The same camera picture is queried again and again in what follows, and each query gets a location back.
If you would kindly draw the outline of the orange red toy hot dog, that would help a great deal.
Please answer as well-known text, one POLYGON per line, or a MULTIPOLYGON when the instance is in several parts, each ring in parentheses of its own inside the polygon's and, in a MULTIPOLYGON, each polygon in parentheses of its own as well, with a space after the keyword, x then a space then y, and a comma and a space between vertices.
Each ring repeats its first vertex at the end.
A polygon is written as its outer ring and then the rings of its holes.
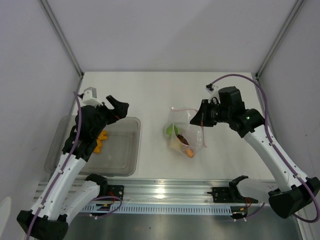
POLYGON ((186 155, 189 158, 193 158, 195 155, 193 148, 191 147, 187 139, 181 134, 177 134, 176 137, 173 137, 170 140, 169 147, 177 152, 186 155))

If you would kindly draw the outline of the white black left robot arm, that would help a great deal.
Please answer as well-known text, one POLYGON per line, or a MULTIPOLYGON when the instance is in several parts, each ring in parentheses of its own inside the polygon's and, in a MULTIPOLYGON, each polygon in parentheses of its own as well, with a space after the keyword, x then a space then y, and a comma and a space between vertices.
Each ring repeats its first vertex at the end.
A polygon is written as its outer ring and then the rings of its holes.
POLYGON ((85 99, 84 94, 76 94, 75 100, 78 106, 75 124, 64 143, 58 165, 38 200, 29 210, 21 210, 16 218, 27 239, 62 240, 72 220, 89 202, 122 202, 120 197, 109 195, 107 178, 95 173, 85 178, 72 197, 67 197, 104 128, 124 119, 130 106, 111 95, 106 100, 112 109, 93 97, 85 99))

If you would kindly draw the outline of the green toy lime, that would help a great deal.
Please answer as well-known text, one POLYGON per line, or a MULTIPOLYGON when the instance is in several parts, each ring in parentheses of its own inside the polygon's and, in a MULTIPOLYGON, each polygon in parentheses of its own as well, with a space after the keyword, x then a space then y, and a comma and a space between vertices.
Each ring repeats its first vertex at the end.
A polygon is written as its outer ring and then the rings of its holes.
POLYGON ((176 125, 170 123, 164 128, 164 133, 166 136, 171 137, 172 135, 178 135, 180 133, 180 130, 176 125))

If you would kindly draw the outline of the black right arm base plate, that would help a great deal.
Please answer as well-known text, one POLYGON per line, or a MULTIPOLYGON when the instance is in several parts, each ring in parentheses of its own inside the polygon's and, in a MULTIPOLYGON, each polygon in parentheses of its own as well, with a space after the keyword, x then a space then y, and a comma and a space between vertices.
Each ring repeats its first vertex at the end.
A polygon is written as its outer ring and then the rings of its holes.
POLYGON ((212 196, 214 203, 258 203, 254 198, 241 196, 239 191, 232 187, 212 187, 207 194, 212 196))

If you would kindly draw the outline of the clear pink zip top bag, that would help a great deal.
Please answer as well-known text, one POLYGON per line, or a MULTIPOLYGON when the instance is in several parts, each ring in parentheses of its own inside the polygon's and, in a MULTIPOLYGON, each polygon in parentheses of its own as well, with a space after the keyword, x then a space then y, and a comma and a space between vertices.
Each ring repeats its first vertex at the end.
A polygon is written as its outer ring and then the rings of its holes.
POLYGON ((169 146, 170 140, 176 137, 176 135, 172 135, 171 137, 168 137, 165 135, 165 131, 164 131, 165 127, 168 126, 169 124, 174 124, 179 128, 179 131, 180 131, 179 134, 183 135, 186 138, 186 140, 188 141, 188 143, 190 144, 190 146, 194 151, 194 156, 199 150, 206 147, 204 128, 202 126, 190 124, 190 120, 196 115, 197 112, 198 111, 193 108, 186 108, 186 107, 180 108, 180 109, 177 109, 174 107, 170 108, 167 122, 163 128, 164 139, 169 148, 170 148, 169 146))

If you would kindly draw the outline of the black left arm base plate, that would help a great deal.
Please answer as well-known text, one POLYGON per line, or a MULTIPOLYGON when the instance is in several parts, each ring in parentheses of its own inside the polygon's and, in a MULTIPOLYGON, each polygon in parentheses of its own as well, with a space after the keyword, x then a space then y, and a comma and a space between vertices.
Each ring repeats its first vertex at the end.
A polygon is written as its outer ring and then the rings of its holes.
POLYGON ((123 196, 124 196, 124 192, 125 192, 125 186, 124 185, 108 185, 107 188, 107 196, 115 196, 120 198, 121 200, 123 200, 123 196))

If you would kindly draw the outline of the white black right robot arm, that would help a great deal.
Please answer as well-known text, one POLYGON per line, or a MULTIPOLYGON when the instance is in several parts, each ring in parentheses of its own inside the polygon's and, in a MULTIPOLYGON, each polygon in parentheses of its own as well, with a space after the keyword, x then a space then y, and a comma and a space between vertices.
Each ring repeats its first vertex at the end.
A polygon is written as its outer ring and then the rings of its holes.
POLYGON ((234 202, 245 197, 268 203, 281 218, 287 219, 314 201, 320 190, 317 177, 308 177, 290 159, 269 126, 254 108, 247 109, 241 92, 235 86, 224 87, 217 96, 202 100, 190 124, 213 127, 218 123, 228 124, 259 155, 271 172, 272 185, 248 176, 239 176, 229 182, 228 196, 234 202))

